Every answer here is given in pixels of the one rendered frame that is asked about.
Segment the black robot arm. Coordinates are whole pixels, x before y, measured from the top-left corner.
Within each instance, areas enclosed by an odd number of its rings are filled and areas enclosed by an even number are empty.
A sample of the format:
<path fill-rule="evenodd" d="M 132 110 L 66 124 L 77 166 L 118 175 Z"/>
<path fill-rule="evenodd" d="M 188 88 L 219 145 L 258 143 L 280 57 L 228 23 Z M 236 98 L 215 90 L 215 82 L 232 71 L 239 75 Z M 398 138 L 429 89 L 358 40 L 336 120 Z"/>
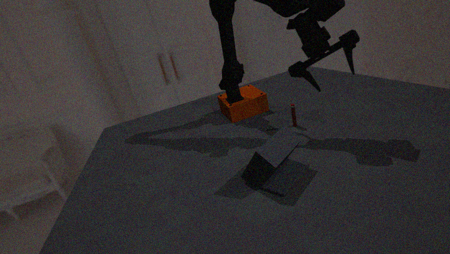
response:
<path fill-rule="evenodd" d="M 239 90 L 239 83 L 244 76 L 244 65 L 236 57 L 235 39 L 233 34 L 232 17 L 237 0 L 209 0 L 212 15 L 218 22 L 224 65 L 222 80 L 219 87 L 226 90 L 226 101 L 229 104 L 243 100 Z M 325 22 L 345 6 L 345 0 L 254 0 L 270 6 L 274 12 L 282 17 L 290 17 L 304 9 L 294 19 L 289 19 L 286 29 L 295 29 L 299 38 L 307 31 L 319 26 L 317 21 Z M 321 51 L 329 44 L 331 38 L 323 26 L 314 30 L 313 37 L 302 39 L 302 50 L 307 58 Z M 303 42 L 302 42 L 303 41 Z"/>

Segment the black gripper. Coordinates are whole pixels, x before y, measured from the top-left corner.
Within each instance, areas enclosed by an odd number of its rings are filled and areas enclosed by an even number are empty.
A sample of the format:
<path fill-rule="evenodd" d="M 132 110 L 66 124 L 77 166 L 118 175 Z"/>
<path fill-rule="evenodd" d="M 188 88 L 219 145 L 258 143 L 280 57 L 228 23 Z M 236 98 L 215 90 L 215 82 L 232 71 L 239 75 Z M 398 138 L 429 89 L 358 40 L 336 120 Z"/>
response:
<path fill-rule="evenodd" d="M 314 35 L 312 32 L 316 29 L 319 30 L 320 26 L 313 28 L 310 31 L 307 31 L 307 33 L 305 33 L 300 38 L 300 40 L 302 40 L 304 38 L 306 38 L 308 40 L 311 37 L 313 37 Z M 311 73 L 306 70 L 306 68 L 308 66 L 324 59 L 328 55 L 334 53 L 335 51 L 337 51 L 341 48 L 344 49 L 346 58 L 349 63 L 349 67 L 352 71 L 352 74 L 354 75 L 354 67 L 353 67 L 353 62 L 352 62 L 352 49 L 356 47 L 356 43 L 359 42 L 360 37 L 355 30 L 351 30 L 351 31 L 348 31 L 345 34 L 341 35 L 339 37 L 339 39 L 340 39 L 339 42 L 337 42 L 336 44 L 334 44 L 332 46 L 330 46 L 330 44 L 326 45 L 325 48 L 323 48 L 321 51 L 318 51 L 315 54 L 313 54 L 313 56 L 310 57 L 310 59 L 307 59 L 304 62 L 298 61 L 295 64 L 293 64 L 292 66 L 290 66 L 288 68 L 288 72 L 290 73 L 291 77 L 303 77 L 303 78 L 307 79 L 307 81 L 309 81 L 313 85 L 313 87 L 316 88 L 316 90 L 318 90 L 320 92 L 321 90 L 320 90 L 319 86 L 317 85 L 314 78 L 311 76 Z M 325 53 L 328 50 L 329 50 L 329 52 Z"/>

